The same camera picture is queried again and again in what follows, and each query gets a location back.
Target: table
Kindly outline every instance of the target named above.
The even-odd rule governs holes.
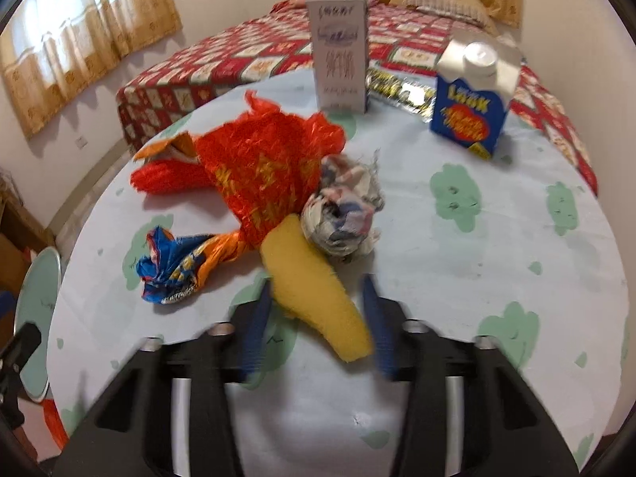
[[[424,79],[434,84],[433,79]],[[308,116],[311,71],[236,88],[163,135],[204,133],[246,109],[246,88]],[[336,270],[354,301],[376,273],[380,293],[412,317],[459,339],[492,334],[543,400],[581,465],[615,405],[621,377],[627,287],[612,231],[576,170],[548,140],[510,115],[485,162],[429,132],[405,111],[372,101],[364,116],[340,116],[345,152],[379,149],[386,207],[375,252]],[[62,420],[72,429],[142,337],[195,337],[249,300],[263,277],[258,253],[217,268],[205,290],[175,306],[141,299],[134,264],[156,224],[176,235],[231,231],[238,221],[215,191],[144,196],[129,163],[95,205],[62,283],[48,344],[48,372]],[[454,206],[481,206],[453,220]],[[303,324],[279,317],[268,336],[279,358],[254,385],[228,386],[247,476],[386,476],[396,449],[406,385],[391,384],[370,359],[339,362]],[[186,406],[179,384],[177,418]],[[186,475],[183,422],[175,427],[177,472]]]

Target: wooden cabinet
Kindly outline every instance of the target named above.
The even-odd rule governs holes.
[[[18,202],[0,191],[0,289],[16,298],[29,268],[26,248],[36,252],[55,245],[50,229],[42,227]]]

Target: red quilt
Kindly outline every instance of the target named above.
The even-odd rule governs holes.
[[[369,10],[369,55],[384,68],[434,75],[454,28],[476,29],[447,17],[384,4]],[[124,137],[135,149],[197,107],[233,87],[312,66],[304,9],[283,7],[228,28],[177,52],[122,87],[117,106]],[[560,102],[524,66],[512,110],[541,130],[597,192],[583,143]]]

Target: cardboard box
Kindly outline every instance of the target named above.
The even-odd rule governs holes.
[[[369,65],[366,0],[309,0],[318,107],[365,113]]]
[[[436,66],[430,129],[489,159],[514,97],[521,57],[485,32],[454,31]]]

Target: gold foil wrapper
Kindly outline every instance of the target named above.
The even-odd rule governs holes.
[[[432,120],[436,93],[430,86],[415,79],[369,68],[366,73],[366,87],[372,97],[417,114],[424,122]]]

